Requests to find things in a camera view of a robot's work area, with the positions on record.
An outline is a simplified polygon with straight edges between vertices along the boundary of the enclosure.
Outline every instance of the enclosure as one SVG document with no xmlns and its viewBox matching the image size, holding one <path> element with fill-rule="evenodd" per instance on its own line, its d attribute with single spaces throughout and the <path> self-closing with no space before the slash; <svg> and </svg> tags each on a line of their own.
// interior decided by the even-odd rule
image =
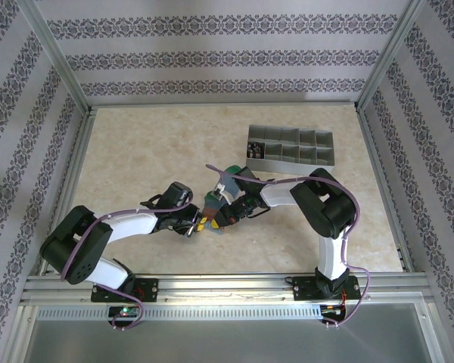
<svg viewBox="0 0 454 363">
<path fill-rule="evenodd" d="M 324 166 L 361 204 L 348 262 L 372 285 L 339 330 L 285 283 L 319 259 L 292 206 L 108 245 L 157 279 L 124 335 L 114 303 L 39 258 L 75 205 L 109 213 L 179 181 L 201 206 L 219 180 L 204 165 L 254 165 L 249 141 L 262 180 Z M 0 361 L 308 354 L 454 361 L 454 0 L 0 0 Z"/>
</svg>

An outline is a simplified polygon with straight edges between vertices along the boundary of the beige tile surface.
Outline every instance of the beige tile surface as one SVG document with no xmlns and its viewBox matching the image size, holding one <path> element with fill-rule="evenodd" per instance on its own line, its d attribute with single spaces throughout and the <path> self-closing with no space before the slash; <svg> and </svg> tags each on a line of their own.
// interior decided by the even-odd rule
<svg viewBox="0 0 454 363">
<path fill-rule="evenodd" d="M 220 169 L 245 164 L 250 124 L 334 133 L 333 175 L 358 198 L 362 215 L 348 260 L 371 271 L 401 271 L 395 244 L 353 106 L 246 105 L 101 109 L 96 116 L 74 205 L 96 213 L 136 207 L 173 181 L 189 186 L 200 208 Z M 289 175 L 257 172 L 260 178 Z M 144 273 L 313 271 L 318 238 L 301 211 L 280 206 L 242 220 L 224 235 L 187 239 L 161 231 L 110 244 L 104 256 Z"/>
</svg>

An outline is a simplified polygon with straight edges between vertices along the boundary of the floor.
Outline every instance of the floor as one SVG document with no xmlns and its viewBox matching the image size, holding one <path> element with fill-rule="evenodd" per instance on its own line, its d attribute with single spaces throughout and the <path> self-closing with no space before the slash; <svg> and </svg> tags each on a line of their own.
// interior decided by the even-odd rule
<svg viewBox="0 0 454 363">
<path fill-rule="evenodd" d="M 204 195 L 218 180 L 205 164 L 220 169 L 245 165 L 251 124 L 332 131 L 332 174 L 362 208 L 350 237 L 348 261 L 371 271 L 402 271 L 353 105 L 100 109 L 73 205 L 84 204 L 97 214 L 137 207 L 178 181 L 196 193 L 194 203 L 201 208 Z M 222 274 L 313 271 L 318 253 L 317 235 L 301 211 L 280 206 L 227 228 L 223 235 L 202 231 L 187 239 L 162 231 L 129 237 L 108 245 L 104 257 L 116 258 L 135 272 Z"/>
</svg>

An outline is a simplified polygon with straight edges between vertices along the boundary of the patterned wallpaper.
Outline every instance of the patterned wallpaper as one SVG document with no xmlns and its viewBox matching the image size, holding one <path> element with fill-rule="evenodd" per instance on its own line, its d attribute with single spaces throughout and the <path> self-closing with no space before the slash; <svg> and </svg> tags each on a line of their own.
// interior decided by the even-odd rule
<svg viewBox="0 0 454 363">
<path fill-rule="evenodd" d="M 406 0 L 37 4 L 97 105 L 355 101 Z"/>
<path fill-rule="evenodd" d="M 0 0 L 0 360 L 81 119 L 15 2 Z"/>
<path fill-rule="evenodd" d="M 425 5 L 365 116 L 454 348 L 454 1 Z"/>
</svg>

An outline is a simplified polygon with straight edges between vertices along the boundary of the wire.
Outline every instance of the wire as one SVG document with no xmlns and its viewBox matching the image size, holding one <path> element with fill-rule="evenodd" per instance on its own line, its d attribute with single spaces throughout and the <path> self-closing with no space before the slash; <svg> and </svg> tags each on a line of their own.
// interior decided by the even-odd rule
<svg viewBox="0 0 454 363">
<path fill-rule="evenodd" d="M 360 300 L 358 300 L 358 302 L 356 303 L 356 305 L 353 308 L 353 310 L 345 317 L 345 319 L 343 319 L 342 321 L 338 322 L 338 321 L 335 321 L 334 319 L 331 319 L 331 318 L 324 318 L 326 321 L 330 321 L 332 323 L 331 326 L 334 325 L 335 327 L 339 327 L 340 325 L 343 325 L 344 323 L 349 321 L 351 319 L 351 317 L 356 313 L 356 311 L 358 310 L 360 305 L 362 304 L 362 301 L 365 299 L 365 296 L 366 296 L 366 294 L 368 292 L 368 289 L 370 288 L 370 282 L 371 282 L 371 275 L 370 275 L 370 271 L 369 270 L 367 270 L 366 268 L 363 268 L 363 267 L 349 265 L 348 262 L 345 259 L 345 251 L 347 249 L 348 235 L 356 227 L 356 225 L 358 225 L 358 221 L 360 219 L 360 205 L 358 203 L 358 200 L 356 200 L 355 196 L 348 189 L 346 189 L 343 185 L 341 185 L 340 183 L 337 183 L 335 181 L 332 181 L 332 180 L 326 179 L 326 178 L 318 178 L 316 176 L 301 176 L 299 178 L 288 178 L 288 179 L 282 179 L 282 180 L 263 181 L 263 180 L 259 180 L 259 179 L 248 178 L 248 177 L 245 177 L 245 176 L 231 174 L 229 172 L 225 172 L 223 170 L 217 169 L 215 166 L 210 165 L 210 164 L 207 164 L 205 166 L 208 169 L 210 169 L 210 170 L 218 172 L 220 174 L 220 178 L 222 178 L 223 176 L 225 176 L 225 177 L 228 176 L 230 178 L 244 180 L 246 182 L 264 184 L 264 185 L 292 183 L 292 182 L 303 182 L 303 181 L 306 181 L 306 180 L 313 180 L 314 182 L 322 182 L 322 183 L 326 183 L 328 185 L 332 185 L 332 186 L 340 189 L 341 191 L 343 191 L 351 199 L 353 205 L 355 206 L 355 219 L 353 220 L 353 223 L 351 224 L 351 226 L 348 229 L 345 229 L 344 232 L 343 232 L 343 236 L 341 238 L 341 261 L 347 268 L 350 268 L 352 270 L 359 270 L 359 271 L 365 272 L 366 273 L 366 285 L 365 285 L 365 289 L 363 290 L 363 293 L 362 293 L 362 295 L 360 297 Z"/>
<path fill-rule="evenodd" d="M 182 210 L 182 209 L 186 208 L 187 206 L 189 206 L 191 204 L 191 202 L 193 201 L 193 199 L 194 199 L 194 195 L 193 195 L 193 193 L 190 193 L 190 195 L 188 195 L 188 202 L 183 204 L 182 206 L 176 206 L 174 208 L 169 208 L 169 209 L 125 209 L 125 210 L 118 210 L 116 212 L 105 214 L 105 215 L 97 218 L 86 229 L 86 231 L 82 235 L 81 239 L 79 240 L 79 242 L 77 242 L 76 246 L 74 247 L 73 252 L 69 255 L 69 259 L 67 259 L 66 264 L 64 265 L 64 268 L 62 269 L 61 281 L 64 281 L 66 279 L 67 273 L 68 273 L 68 271 L 70 269 L 70 266 L 72 265 L 73 260 L 76 258 L 77 253 L 79 252 L 81 246 L 84 244 L 84 241 L 86 240 L 86 238 L 91 233 L 92 229 L 98 223 L 101 223 L 104 220 L 111 219 L 111 218 L 117 217 L 117 216 L 133 216 L 135 214 L 152 214 L 152 213 L 172 213 L 172 212 L 177 212 L 177 211 Z M 143 303 L 141 302 L 140 299 L 137 299 L 133 295 L 129 295 L 127 293 L 123 293 L 121 291 L 115 290 L 115 289 L 113 289 L 111 287 L 107 287 L 107 286 L 100 285 L 100 284 L 97 284 L 97 286 L 99 286 L 100 288 L 105 289 L 107 291 L 110 291 L 111 293 L 115 293 L 116 295 L 119 295 L 119 296 L 125 297 L 127 299 L 130 299 L 130 300 L 132 300 L 132 301 L 134 301 L 135 303 L 138 304 L 138 308 L 139 308 L 141 313 L 138 314 L 138 317 L 136 318 L 136 320 L 134 320 L 131 324 L 129 324 L 129 325 L 125 326 L 125 327 L 122 327 L 121 331 L 131 329 L 132 327 L 135 327 L 136 325 L 139 324 L 140 320 L 142 320 L 143 316 L 145 315 L 145 307 L 143 306 Z M 113 318 L 113 321 L 111 322 L 112 325 L 113 325 L 113 329 L 117 328 L 117 326 L 114 324 L 116 322 L 117 318 L 118 318 L 118 316 L 115 316 Z"/>
</svg>

